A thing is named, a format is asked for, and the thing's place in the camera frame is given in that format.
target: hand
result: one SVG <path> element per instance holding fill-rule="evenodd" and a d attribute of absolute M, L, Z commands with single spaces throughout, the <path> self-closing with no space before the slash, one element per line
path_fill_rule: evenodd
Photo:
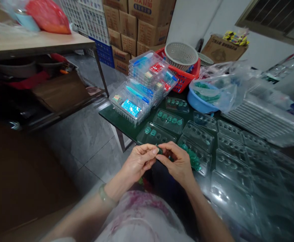
<path fill-rule="evenodd" d="M 120 170 L 120 173 L 131 182 L 137 182 L 145 171 L 156 162 L 155 156 L 159 149 L 155 145 L 144 144 L 135 146 Z"/>
<path fill-rule="evenodd" d="M 158 147 L 162 149 L 163 154 L 156 155 L 156 158 L 167 167 L 168 172 L 174 179 L 186 189 L 195 180 L 191 168 L 190 156 L 173 141 L 160 144 Z M 174 162 L 168 159 L 169 156 L 174 159 Z"/>

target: clear plastic bottle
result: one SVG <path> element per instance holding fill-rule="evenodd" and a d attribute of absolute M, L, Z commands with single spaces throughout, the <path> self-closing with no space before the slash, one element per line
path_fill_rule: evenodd
<path fill-rule="evenodd" d="M 263 73 L 267 81 L 276 84 L 294 70 L 294 55 L 286 58 Z"/>

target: person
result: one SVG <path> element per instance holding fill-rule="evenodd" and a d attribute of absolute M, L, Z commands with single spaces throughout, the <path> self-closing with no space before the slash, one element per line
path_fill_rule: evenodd
<path fill-rule="evenodd" d="M 162 149 L 162 155 L 158 154 L 158 147 Z M 115 177 L 63 219 L 42 241 L 193 241 L 163 199 L 151 193 L 128 191 L 145 171 L 151 169 L 156 159 L 185 189 L 201 237 L 205 241 L 234 241 L 194 179 L 187 152 L 174 142 L 158 147 L 151 144 L 135 146 Z"/>

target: white wall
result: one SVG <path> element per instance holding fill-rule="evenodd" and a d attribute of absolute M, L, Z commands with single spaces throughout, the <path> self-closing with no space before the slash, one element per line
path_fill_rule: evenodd
<path fill-rule="evenodd" d="M 209 40 L 212 33 L 223 35 L 227 30 L 236 30 L 237 27 L 234 25 L 249 2 L 250 0 L 223 0 L 204 35 L 204 44 Z M 260 70 L 267 70 L 269 67 L 294 53 L 293 45 L 254 32 L 250 32 L 248 40 L 250 41 L 249 48 L 240 60 L 247 59 L 253 67 Z M 294 99 L 294 72 L 276 84 L 276 89 L 290 95 Z"/>
<path fill-rule="evenodd" d="M 177 0 L 166 42 L 184 42 L 195 47 L 221 1 Z"/>

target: tiled floor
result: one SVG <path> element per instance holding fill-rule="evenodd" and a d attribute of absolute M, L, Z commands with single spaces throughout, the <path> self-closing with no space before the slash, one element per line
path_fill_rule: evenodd
<path fill-rule="evenodd" d="M 96 61 L 91 56 L 69 55 L 81 75 L 103 88 Z M 126 80 L 119 71 L 101 63 L 109 94 Z M 121 168 L 132 147 L 122 153 L 110 124 L 98 113 L 110 105 L 106 97 L 44 131 L 44 137 L 82 195 L 108 182 Z"/>

